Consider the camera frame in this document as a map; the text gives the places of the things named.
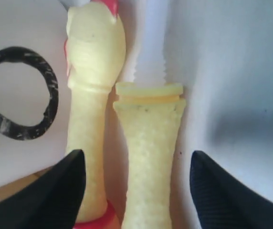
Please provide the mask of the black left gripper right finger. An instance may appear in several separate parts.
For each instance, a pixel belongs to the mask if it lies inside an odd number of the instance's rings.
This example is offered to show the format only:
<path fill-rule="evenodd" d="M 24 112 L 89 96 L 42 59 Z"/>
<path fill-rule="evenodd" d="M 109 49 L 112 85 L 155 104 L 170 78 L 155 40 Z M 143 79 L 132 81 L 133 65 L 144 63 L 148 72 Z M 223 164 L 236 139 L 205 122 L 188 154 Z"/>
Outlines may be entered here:
<path fill-rule="evenodd" d="M 202 151 L 194 151 L 190 192 L 203 229 L 273 229 L 273 203 Z"/>

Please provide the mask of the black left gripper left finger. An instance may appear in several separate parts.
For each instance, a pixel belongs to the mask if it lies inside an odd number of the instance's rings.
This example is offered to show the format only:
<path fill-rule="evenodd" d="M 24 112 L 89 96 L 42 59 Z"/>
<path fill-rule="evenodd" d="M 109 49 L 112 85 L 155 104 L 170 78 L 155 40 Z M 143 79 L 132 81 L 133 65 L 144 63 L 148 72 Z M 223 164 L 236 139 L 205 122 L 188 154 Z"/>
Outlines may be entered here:
<path fill-rule="evenodd" d="M 85 159 L 73 150 L 43 176 L 0 202 L 0 229 L 71 229 L 84 196 Z"/>

